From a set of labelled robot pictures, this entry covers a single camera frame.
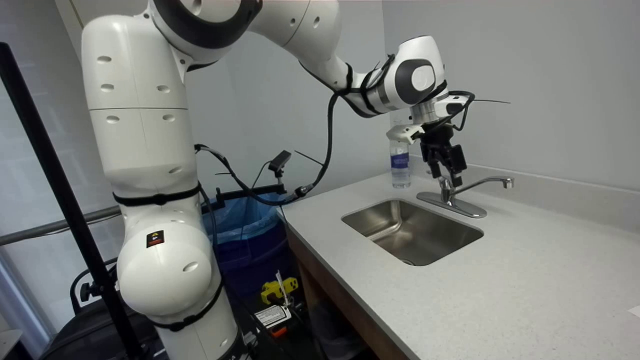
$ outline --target white tag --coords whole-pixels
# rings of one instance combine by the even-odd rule
[[[274,305],[257,312],[255,316],[267,329],[269,329],[290,319],[291,313],[286,307]]]
[[[637,317],[640,318],[640,306],[636,306],[633,309],[629,309],[629,313],[632,313],[633,315],[636,315]]]

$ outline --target chrome faucet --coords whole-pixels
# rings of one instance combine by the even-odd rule
[[[476,181],[475,183],[465,186],[463,188],[456,189],[451,186],[451,181],[444,177],[440,176],[438,178],[438,182],[440,183],[440,193],[433,192],[421,192],[418,193],[418,199],[426,201],[430,204],[434,204],[440,206],[445,209],[453,210],[462,215],[472,217],[472,218],[483,218],[486,216],[486,210],[480,208],[476,205],[470,204],[466,201],[456,199],[456,195],[465,192],[471,188],[475,188],[476,186],[484,183],[489,183],[492,181],[499,181],[502,183],[502,186],[505,189],[510,189],[513,187],[513,178],[506,176],[492,176],[487,177],[486,179],[482,179],[480,181]]]

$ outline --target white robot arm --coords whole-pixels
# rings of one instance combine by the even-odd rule
[[[380,69],[353,72],[335,55],[336,0],[149,0],[135,17],[87,24],[86,98],[125,222],[120,291],[156,323],[173,360],[247,358],[202,226],[184,84],[187,71],[218,61],[247,30],[289,51],[363,117],[412,107],[414,125],[391,131],[396,140],[415,141],[468,100],[449,94],[427,36],[400,45]]]

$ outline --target plastic bottle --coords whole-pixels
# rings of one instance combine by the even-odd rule
[[[391,126],[404,125],[400,120],[391,119]],[[391,182],[394,188],[408,188],[411,186],[409,171],[409,144],[389,141],[391,155]]]

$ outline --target stainless steel sink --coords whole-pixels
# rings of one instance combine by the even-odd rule
[[[482,231],[402,200],[388,200],[342,221],[402,262],[425,266],[480,239]]]

